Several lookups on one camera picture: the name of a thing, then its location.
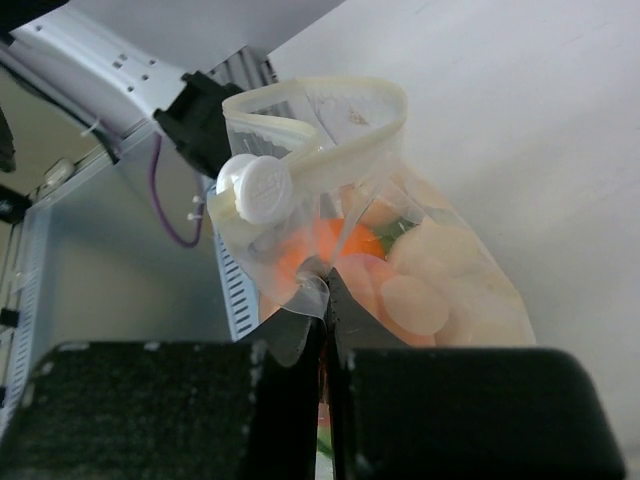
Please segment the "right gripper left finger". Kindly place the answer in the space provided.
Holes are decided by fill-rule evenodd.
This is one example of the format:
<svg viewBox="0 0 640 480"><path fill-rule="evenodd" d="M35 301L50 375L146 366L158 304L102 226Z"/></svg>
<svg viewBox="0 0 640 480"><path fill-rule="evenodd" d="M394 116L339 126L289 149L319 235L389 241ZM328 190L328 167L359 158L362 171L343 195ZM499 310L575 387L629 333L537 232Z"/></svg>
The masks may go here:
<svg viewBox="0 0 640 480"><path fill-rule="evenodd" d="M311 479L326 308L293 298L236 342L84 341L35 364L5 479Z"/></svg>

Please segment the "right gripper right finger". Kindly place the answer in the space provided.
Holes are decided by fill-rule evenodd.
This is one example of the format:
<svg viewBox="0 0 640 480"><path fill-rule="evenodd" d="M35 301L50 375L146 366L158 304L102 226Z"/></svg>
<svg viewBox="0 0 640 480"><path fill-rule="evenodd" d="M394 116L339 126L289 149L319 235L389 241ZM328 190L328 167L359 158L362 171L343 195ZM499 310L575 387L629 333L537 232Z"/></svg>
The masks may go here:
<svg viewBox="0 0 640 480"><path fill-rule="evenodd" d="M622 479L622 452L577 359L540 347L405 345L327 278L338 479Z"/></svg>

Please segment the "peach fruit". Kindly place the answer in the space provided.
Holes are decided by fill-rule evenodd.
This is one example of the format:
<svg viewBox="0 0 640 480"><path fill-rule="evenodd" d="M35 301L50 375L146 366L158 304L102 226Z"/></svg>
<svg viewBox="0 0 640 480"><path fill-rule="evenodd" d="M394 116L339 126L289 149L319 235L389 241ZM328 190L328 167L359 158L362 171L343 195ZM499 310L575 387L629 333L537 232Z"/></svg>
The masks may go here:
<svg viewBox="0 0 640 480"><path fill-rule="evenodd" d="M413 291L414 282L386 261L382 242L370 226L355 224L336 268L355 300L396 337L411 346L435 344L433 335L413 325L423 306Z"/></svg>

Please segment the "green lettuce leaf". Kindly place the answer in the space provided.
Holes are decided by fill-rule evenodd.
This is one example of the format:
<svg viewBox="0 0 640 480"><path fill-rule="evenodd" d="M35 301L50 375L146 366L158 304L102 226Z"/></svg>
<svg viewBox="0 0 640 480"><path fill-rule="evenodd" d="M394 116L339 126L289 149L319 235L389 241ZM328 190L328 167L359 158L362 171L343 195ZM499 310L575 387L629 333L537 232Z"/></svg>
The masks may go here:
<svg viewBox="0 0 640 480"><path fill-rule="evenodd" d="M373 232L380 241L384 253L389 254L394 243L406 232L412 230L416 223L400 217L394 222L381 227L376 227Z"/></svg>

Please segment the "clear zip top bag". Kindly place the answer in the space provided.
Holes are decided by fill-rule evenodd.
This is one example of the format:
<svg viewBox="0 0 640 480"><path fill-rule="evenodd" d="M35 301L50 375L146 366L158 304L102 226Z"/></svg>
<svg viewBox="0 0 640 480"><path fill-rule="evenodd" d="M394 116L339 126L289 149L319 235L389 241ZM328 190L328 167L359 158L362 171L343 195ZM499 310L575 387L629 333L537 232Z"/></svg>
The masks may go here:
<svg viewBox="0 0 640 480"><path fill-rule="evenodd" d="M258 289L262 318L297 292L327 310L327 278L355 224L374 230L403 217L416 226L386 261L414 282L423 306L413 325L434 336L433 346L534 343L512 282L451 203L405 164L401 87L302 78L236 94L222 109L231 157L276 157L293 182L289 215L268 225L242 219L232 191L217 195L215 187L207 200L227 251Z"/></svg>

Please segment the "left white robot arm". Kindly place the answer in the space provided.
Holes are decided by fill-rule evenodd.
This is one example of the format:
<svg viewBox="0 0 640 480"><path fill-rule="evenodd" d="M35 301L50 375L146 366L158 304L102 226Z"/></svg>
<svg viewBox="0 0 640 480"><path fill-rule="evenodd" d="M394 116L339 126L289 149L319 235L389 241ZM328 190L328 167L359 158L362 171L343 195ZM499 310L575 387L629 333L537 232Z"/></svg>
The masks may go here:
<svg viewBox="0 0 640 480"><path fill-rule="evenodd" d="M52 9L8 35L14 46L121 94L199 173L214 179L231 157L222 103L241 91L238 86L153 58L70 6Z"/></svg>

